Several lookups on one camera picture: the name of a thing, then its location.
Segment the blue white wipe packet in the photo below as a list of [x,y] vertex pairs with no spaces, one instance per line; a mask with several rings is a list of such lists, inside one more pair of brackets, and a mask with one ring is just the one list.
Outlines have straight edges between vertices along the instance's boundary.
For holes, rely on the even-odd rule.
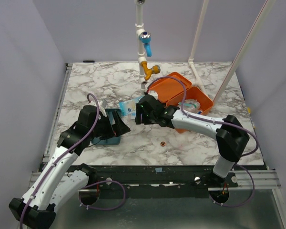
[[131,118],[132,120],[135,120],[135,118],[136,118],[136,112],[131,113],[131,114],[130,114],[130,118]]

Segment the blue cotton swab bag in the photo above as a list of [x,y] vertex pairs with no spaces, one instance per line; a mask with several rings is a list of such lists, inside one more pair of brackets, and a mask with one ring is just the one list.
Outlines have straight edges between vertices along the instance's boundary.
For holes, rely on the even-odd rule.
[[136,104],[140,101],[142,96],[133,98],[127,101],[119,102],[119,107],[123,116],[127,116],[136,111]]

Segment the orange medicine kit box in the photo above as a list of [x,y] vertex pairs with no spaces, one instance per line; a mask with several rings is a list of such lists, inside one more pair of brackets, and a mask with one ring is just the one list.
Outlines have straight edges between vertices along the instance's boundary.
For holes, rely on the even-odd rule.
[[[206,114],[213,106],[213,102],[199,89],[192,86],[189,80],[174,72],[166,77],[154,80],[147,89],[158,93],[158,100],[164,103],[165,110],[162,117],[167,121],[167,127],[176,129],[179,133],[194,131],[215,138],[217,125],[214,118]],[[197,100],[200,111],[191,113],[183,109],[185,100]]]

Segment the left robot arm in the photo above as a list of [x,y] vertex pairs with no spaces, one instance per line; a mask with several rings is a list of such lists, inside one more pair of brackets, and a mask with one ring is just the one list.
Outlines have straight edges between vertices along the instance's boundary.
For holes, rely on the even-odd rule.
[[60,134],[51,159],[34,184],[21,198],[13,198],[9,203],[19,228],[50,228],[58,209],[75,192],[105,183],[98,178],[96,170],[86,164],[78,166],[66,181],[61,180],[94,139],[107,140],[128,132],[130,128],[116,111],[107,114],[99,105],[85,105],[78,120]]

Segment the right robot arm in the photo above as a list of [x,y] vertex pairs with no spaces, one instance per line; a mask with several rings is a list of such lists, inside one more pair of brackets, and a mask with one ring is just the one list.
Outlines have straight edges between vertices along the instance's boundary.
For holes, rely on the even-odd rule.
[[152,95],[145,95],[136,104],[135,123],[198,132],[217,142],[219,158],[210,174],[210,182],[220,187],[243,154],[249,135],[233,115],[212,118],[183,110],[179,106],[165,106]]

